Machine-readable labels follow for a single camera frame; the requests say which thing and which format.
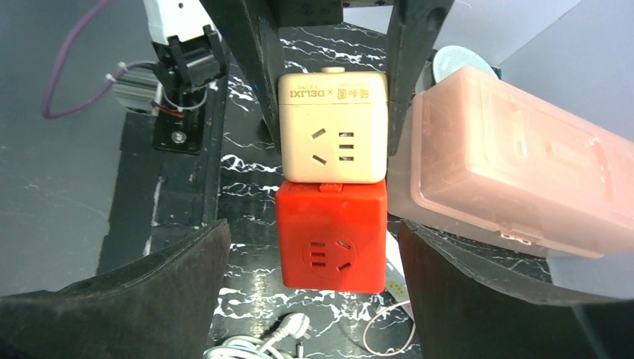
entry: gray floor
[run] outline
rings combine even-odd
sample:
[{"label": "gray floor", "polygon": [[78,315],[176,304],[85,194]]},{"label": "gray floor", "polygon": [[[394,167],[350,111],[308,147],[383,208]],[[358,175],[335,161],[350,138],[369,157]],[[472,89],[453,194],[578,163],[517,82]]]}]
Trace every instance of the gray floor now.
[{"label": "gray floor", "polygon": [[[94,275],[119,162],[124,110],[112,95],[45,121],[58,48],[95,1],[4,0],[0,10],[0,295]],[[142,1],[115,1],[78,39],[55,108],[80,103],[119,61],[153,59]]]}]

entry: electrical outlet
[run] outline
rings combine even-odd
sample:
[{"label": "electrical outlet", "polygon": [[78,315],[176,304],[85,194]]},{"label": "electrical outlet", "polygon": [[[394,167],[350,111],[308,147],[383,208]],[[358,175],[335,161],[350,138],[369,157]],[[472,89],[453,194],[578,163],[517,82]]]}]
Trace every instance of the electrical outlet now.
[{"label": "electrical outlet", "polygon": [[318,242],[306,242],[304,264],[318,276],[337,278],[347,275],[357,261],[357,247],[341,233],[331,233]]},{"label": "electrical outlet", "polygon": [[377,183],[387,169],[387,80],[380,72],[282,76],[282,167],[291,182]]},{"label": "electrical outlet", "polygon": [[385,289],[387,289],[390,293],[392,293],[392,296],[397,301],[400,301],[399,300],[400,298],[409,297],[407,290],[401,284],[397,283],[395,280],[387,280],[385,282]]},{"label": "electrical outlet", "polygon": [[282,280],[289,288],[379,293],[385,289],[385,181],[284,181],[275,194]]}]

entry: red power cube socket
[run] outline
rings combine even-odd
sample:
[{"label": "red power cube socket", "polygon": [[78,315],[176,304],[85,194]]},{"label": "red power cube socket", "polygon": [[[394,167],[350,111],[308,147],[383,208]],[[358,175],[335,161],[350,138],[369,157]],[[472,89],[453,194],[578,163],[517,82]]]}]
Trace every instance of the red power cube socket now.
[{"label": "red power cube socket", "polygon": [[385,289],[385,181],[285,181],[276,193],[284,285],[379,293]]}]

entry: beige power cube socket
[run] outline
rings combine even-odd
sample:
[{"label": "beige power cube socket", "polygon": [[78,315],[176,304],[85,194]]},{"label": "beige power cube socket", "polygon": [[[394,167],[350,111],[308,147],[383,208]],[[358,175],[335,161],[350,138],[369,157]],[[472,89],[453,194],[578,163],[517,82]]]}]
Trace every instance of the beige power cube socket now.
[{"label": "beige power cube socket", "polygon": [[282,76],[284,176],[304,183],[377,183],[387,169],[387,79],[380,72]]}]

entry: round object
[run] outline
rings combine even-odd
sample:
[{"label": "round object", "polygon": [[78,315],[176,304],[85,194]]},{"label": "round object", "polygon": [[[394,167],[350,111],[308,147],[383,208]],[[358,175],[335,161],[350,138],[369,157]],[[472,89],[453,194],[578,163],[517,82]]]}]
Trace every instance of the round object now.
[{"label": "round object", "polygon": [[184,132],[181,132],[181,131],[172,132],[172,141],[174,141],[175,144],[181,144],[185,142],[185,140],[187,140],[187,135]]},{"label": "round object", "polygon": [[435,82],[438,83],[458,71],[462,66],[467,65],[497,78],[489,63],[478,54],[462,46],[453,45],[438,50],[431,62],[431,71],[434,74]]},{"label": "round object", "polygon": [[323,73],[344,73],[345,68],[344,67],[324,67],[323,69],[321,69],[321,71]]}]

